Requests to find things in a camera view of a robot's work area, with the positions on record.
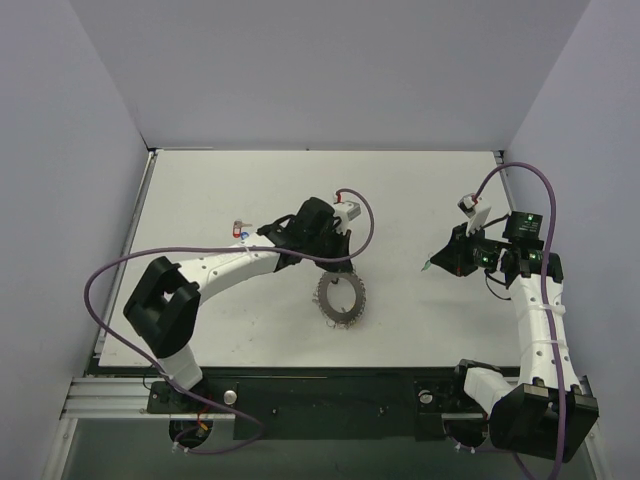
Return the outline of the round metal keyring disc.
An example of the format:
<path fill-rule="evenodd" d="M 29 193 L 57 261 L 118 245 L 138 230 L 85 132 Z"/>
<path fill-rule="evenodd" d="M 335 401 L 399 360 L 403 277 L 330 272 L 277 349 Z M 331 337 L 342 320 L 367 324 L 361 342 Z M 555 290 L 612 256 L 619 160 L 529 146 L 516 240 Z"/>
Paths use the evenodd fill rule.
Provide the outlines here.
<path fill-rule="evenodd" d="M 349 329 L 364 314 L 365 285 L 355 272 L 325 272 L 315 287 L 312 301 L 329 328 Z"/>

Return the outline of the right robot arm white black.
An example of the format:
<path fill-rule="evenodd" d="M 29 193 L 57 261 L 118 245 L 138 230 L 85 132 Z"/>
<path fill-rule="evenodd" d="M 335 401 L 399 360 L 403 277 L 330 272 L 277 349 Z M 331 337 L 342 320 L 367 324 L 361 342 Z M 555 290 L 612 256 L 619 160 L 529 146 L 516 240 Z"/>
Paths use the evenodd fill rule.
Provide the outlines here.
<path fill-rule="evenodd" d="M 562 265 L 557 254 L 545 251 L 541 222 L 538 214 L 514 211 L 499 240 L 460 224 L 430 263 L 456 277 L 477 270 L 502 273 L 516 314 L 518 382 L 510 385 L 497 366 L 460 361 L 446 386 L 448 400 L 459 409 L 477 404 L 487 426 L 456 433 L 455 438 L 475 447 L 487 437 L 497 449 L 569 462 L 598 419 L 599 407 L 583 392 L 571 363 Z"/>

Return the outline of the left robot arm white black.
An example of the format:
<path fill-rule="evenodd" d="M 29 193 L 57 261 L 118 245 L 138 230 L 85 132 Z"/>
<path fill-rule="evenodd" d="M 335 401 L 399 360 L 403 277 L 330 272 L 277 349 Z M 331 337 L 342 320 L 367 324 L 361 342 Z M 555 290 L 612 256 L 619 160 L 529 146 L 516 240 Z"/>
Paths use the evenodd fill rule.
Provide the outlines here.
<path fill-rule="evenodd" d="M 206 397 L 189 341 L 200 305 L 253 277 L 278 272 L 301 261 L 296 253 L 330 258 L 316 265 L 331 273 L 351 273 L 349 224 L 361 213 L 356 202 L 306 200 L 297 213 L 261 226 L 218 253 L 171 262 L 154 259 L 127 300 L 123 314 L 174 380 L 170 399 L 181 410 L 200 408 Z"/>

